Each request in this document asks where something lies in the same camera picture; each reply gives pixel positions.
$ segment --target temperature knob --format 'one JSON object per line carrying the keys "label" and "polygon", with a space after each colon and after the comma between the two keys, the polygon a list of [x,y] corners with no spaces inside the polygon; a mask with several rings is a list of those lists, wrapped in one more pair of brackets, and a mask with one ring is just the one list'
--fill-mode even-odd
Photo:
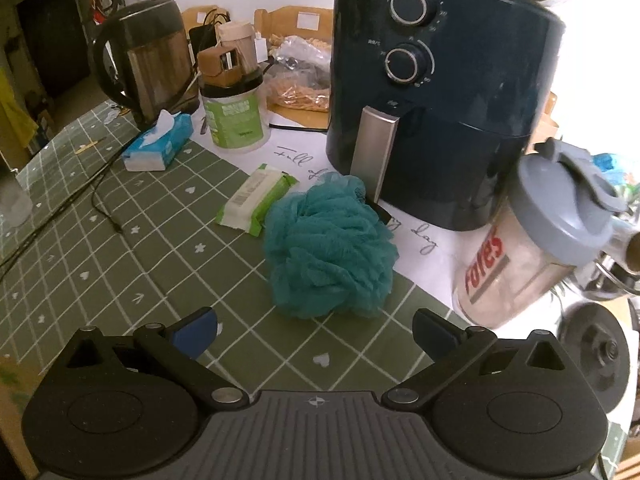
{"label": "temperature knob", "polygon": [[392,81],[411,84],[431,69],[431,59],[418,45],[401,43],[391,49],[385,57],[386,74]]}
{"label": "temperature knob", "polygon": [[391,0],[391,16],[400,25],[423,25],[435,14],[433,0]]}

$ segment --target mesh bath sponge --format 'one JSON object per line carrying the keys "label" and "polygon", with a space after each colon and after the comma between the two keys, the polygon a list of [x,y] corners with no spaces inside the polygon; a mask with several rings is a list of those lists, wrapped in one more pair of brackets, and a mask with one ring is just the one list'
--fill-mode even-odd
{"label": "mesh bath sponge", "polygon": [[364,195],[359,178],[327,173],[306,193],[271,207],[264,251],[274,302],[284,312],[300,318],[332,310],[378,313],[398,250]]}

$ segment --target green checkered tablecloth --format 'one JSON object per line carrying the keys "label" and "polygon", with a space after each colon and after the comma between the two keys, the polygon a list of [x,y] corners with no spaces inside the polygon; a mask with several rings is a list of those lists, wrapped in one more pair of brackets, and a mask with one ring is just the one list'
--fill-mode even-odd
{"label": "green checkered tablecloth", "polygon": [[[109,111],[104,103],[67,126],[18,176],[33,216],[17,229],[0,224],[3,258],[137,135],[129,116],[105,126]],[[376,318],[281,315],[271,302],[262,240],[212,222],[246,178],[194,142],[163,172],[129,173],[117,161],[97,196],[124,234],[92,208],[90,190],[56,219],[0,284],[0,355],[46,370],[80,326],[126,334],[212,306],[219,335],[199,361],[250,394],[260,388],[380,393],[431,363],[412,339],[416,309],[431,308],[464,326],[399,274]]]}

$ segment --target door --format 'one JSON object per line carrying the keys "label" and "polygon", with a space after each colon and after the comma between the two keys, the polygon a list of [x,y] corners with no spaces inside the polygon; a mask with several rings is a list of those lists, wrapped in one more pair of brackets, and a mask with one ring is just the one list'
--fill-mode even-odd
{"label": "door", "polygon": [[17,9],[31,59],[50,97],[90,74],[76,0],[24,0]]}

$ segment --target gray bottle lid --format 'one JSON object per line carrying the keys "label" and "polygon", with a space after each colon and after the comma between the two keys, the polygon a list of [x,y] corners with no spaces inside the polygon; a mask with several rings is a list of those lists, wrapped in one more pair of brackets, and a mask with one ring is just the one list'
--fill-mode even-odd
{"label": "gray bottle lid", "polygon": [[612,213],[626,204],[587,150],[555,139],[535,148],[511,174],[508,202],[540,249],[561,264],[582,266],[609,241]]}

